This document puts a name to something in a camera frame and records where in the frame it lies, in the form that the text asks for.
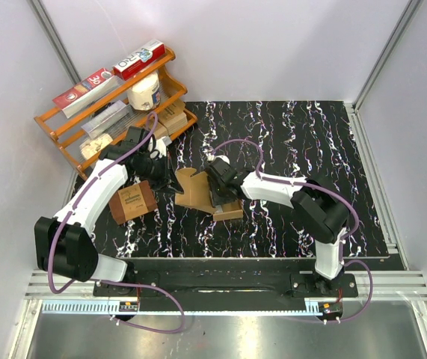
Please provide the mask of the brown cardboard express box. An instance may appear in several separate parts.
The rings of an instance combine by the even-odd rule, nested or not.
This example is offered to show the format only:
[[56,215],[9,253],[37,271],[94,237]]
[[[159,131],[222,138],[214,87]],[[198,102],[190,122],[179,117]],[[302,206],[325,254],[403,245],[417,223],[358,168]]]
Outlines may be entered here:
[[184,191],[183,194],[175,194],[174,202],[177,206],[210,214],[213,221],[243,218],[244,211],[240,200],[222,205],[213,204],[206,172],[197,172],[195,168],[181,168],[176,171],[176,178]]

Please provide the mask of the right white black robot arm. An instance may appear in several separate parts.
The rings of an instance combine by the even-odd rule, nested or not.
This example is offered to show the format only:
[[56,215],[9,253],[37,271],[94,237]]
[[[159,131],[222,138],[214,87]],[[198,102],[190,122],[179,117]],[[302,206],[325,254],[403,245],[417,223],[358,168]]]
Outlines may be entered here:
[[295,218],[315,243],[315,290],[330,296],[340,288],[338,274],[344,265],[342,246],[350,234],[348,222],[354,219],[351,230],[355,231],[359,220],[352,205],[337,191],[327,187],[323,179],[237,171],[226,156],[210,156],[205,172],[215,206],[242,199],[263,200],[293,209]]

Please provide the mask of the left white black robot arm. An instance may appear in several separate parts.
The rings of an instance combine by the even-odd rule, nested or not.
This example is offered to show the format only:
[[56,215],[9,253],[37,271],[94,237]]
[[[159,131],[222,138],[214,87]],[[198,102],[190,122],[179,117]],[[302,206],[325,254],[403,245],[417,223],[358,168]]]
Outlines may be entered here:
[[91,236],[102,211],[130,177],[146,180],[154,191],[182,192],[171,167],[170,143],[167,136],[156,138],[131,126],[122,141],[102,149],[92,173],[67,205],[34,225],[38,268],[71,281],[110,281],[118,295],[132,293],[136,279],[127,272],[127,263],[99,254]]

